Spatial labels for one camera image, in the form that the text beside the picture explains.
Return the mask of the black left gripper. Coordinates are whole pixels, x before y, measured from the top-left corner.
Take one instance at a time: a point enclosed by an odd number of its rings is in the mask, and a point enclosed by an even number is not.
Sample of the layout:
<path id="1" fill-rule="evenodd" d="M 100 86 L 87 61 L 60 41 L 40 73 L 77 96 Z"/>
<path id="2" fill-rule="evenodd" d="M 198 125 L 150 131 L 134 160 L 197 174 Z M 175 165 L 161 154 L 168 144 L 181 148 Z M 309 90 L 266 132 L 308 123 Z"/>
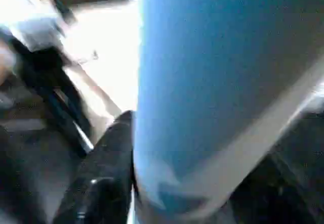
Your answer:
<path id="1" fill-rule="evenodd" d="M 92 126 L 83 108 L 83 100 L 63 67 L 67 56 L 57 47 L 30 51 L 23 44 L 14 44 L 21 61 L 19 76 L 31 89 L 40 90 L 46 108 L 53 116 L 52 123 L 63 134 L 70 147 L 85 156 L 89 146 L 83 139 L 92 135 Z"/>

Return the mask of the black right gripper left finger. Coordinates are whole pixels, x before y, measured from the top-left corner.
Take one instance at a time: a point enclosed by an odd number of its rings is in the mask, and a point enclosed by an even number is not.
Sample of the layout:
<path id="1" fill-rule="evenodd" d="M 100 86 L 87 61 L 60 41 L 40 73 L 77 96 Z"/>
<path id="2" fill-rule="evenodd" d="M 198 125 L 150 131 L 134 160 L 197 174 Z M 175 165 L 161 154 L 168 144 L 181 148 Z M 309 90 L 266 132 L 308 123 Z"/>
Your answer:
<path id="1" fill-rule="evenodd" d="M 53 223 L 127 223 L 134 179 L 135 113 L 120 114 L 79 164 Z"/>

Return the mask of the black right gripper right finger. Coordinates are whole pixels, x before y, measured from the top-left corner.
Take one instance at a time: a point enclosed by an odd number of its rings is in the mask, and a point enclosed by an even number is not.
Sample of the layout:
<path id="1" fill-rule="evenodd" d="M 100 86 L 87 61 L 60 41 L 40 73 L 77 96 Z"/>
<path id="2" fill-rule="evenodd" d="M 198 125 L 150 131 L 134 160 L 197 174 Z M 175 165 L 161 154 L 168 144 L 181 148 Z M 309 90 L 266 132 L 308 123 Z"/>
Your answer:
<path id="1" fill-rule="evenodd" d="M 298 213 L 310 223 L 323 223 L 323 179 L 321 164 L 310 164 L 305 157 L 286 152 L 270 152 L 264 159 L 269 185 L 287 196 Z"/>

